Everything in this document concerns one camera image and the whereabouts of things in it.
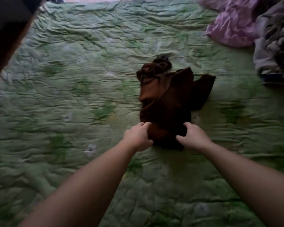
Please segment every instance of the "person's left arm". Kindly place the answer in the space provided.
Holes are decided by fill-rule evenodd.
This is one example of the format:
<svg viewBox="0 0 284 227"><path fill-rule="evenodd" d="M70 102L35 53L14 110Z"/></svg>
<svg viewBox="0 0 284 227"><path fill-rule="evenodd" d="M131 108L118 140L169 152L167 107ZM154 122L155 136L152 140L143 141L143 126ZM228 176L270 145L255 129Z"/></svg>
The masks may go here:
<svg viewBox="0 0 284 227"><path fill-rule="evenodd" d="M126 130L123 140L70 176L19 227L98 226L133 155L153 145L150 125Z"/></svg>

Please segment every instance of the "hand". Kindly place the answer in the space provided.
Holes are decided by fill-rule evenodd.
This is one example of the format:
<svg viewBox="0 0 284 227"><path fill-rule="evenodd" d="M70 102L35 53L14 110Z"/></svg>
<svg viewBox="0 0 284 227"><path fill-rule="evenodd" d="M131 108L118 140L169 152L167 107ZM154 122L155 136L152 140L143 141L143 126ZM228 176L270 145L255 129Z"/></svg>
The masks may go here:
<svg viewBox="0 0 284 227"><path fill-rule="evenodd" d="M186 122L184 123L184 126L186 126L187 128L186 136L176 136L176 139L184 147L195 149L198 152L203 152L203 150L207 149L210 145L213 144L204 130L199 128L197 125Z"/></svg>
<svg viewBox="0 0 284 227"><path fill-rule="evenodd" d="M126 130L123 141L128 143L135 151L144 151L151 147L154 142L148 139L147 130L151 126L151 122L140 122L131 129Z"/></svg>

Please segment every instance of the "green bedspread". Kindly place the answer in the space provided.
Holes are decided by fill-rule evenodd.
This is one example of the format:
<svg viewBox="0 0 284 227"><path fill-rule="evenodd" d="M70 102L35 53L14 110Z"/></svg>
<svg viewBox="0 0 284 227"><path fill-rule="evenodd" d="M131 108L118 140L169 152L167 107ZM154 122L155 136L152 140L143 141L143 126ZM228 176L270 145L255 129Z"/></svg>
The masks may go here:
<svg viewBox="0 0 284 227"><path fill-rule="evenodd" d="M261 85L251 49L205 35L216 15L194 0L47 3L0 78L0 227L139 122L135 72L160 53L174 70L217 76L193 122L284 172L284 94ZM203 156L150 148L130 162L101 226L263 224Z"/></svg>

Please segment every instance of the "pink garment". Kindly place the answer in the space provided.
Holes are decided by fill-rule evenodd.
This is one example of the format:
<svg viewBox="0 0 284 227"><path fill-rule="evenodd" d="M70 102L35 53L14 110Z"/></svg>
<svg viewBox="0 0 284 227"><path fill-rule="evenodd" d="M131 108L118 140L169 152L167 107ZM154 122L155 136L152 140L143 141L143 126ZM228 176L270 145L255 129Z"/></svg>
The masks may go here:
<svg viewBox="0 0 284 227"><path fill-rule="evenodd" d="M220 11L216 21L208 25L206 34L230 47L252 46L257 35L252 12L260 0L197 0L204 7Z"/></svg>

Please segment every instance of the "crumpled brown fabric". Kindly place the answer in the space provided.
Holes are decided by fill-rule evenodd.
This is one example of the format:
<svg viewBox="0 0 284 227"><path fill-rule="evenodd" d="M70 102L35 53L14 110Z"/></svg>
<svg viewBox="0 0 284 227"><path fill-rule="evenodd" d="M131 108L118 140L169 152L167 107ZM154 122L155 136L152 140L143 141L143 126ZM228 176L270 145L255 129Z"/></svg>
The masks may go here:
<svg viewBox="0 0 284 227"><path fill-rule="evenodd" d="M205 74L193 81L193 72L189 67L167 72L170 68L171 62L161 56L137 71L141 83L140 121L152 123L148 138L154 141L154 145L183 149L175 137L185 136L183 123L191 122L190 111L203 107L216 77Z"/></svg>

